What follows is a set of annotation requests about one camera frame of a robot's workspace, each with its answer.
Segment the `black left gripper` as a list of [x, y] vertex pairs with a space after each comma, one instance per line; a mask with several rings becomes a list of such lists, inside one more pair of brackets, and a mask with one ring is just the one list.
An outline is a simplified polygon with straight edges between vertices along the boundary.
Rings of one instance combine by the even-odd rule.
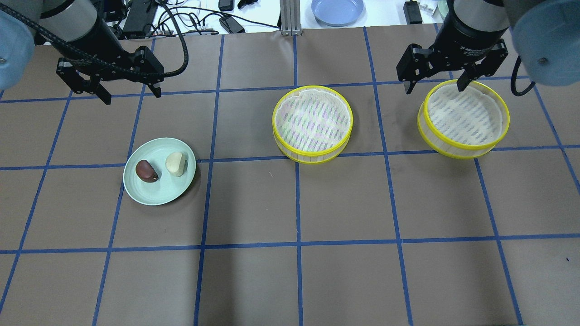
[[165, 68], [147, 46], [128, 52], [122, 46], [96, 46], [93, 49], [72, 50], [57, 46], [61, 58], [56, 73], [67, 86], [88, 86], [105, 105], [111, 104], [110, 92], [102, 82], [129, 80], [150, 85], [151, 93], [161, 97], [161, 82]]

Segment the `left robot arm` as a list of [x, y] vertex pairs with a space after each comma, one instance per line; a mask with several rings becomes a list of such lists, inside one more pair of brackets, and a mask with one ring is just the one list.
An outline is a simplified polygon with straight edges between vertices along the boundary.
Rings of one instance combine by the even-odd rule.
[[127, 52], [91, 0], [3, 0], [1, 2], [1, 89], [21, 81], [35, 47], [47, 31], [58, 38], [55, 72], [76, 94], [111, 103], [103, 82], [129, 80], [161, 97], [164, 67], [147, 46]]

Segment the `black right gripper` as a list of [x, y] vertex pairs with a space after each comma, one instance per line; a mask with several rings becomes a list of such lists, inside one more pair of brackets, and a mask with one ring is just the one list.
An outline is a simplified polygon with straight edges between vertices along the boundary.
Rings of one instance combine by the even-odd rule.
[[396, 72], [398, 80], [404, 82], [405, 94], [410, 95], [419, 80], [440, 72], [463, 70], [456, 87], [464, 91], [480, 77], [493, 76], [508, 54], [503, 39], [488, 49], [470, 49], [454, 41], [434, 43], [428, 48], [412, 43], [404, 50]]

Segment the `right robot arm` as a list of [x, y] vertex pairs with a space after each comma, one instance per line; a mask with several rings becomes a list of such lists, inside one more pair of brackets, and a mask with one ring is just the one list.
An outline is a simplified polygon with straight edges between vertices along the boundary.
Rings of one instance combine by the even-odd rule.
[[412, 43], [396, 66], [406, 94], [439, 72], [462, 70], [459, 91], [493, 76], [508, 57], [503, 40], [512, 36], [517, 53], [510, 89], [522, 96], [535, 84], [577, 83], [580, 4], [577, 0], [448, 0], [448, 13], [428, 48]]

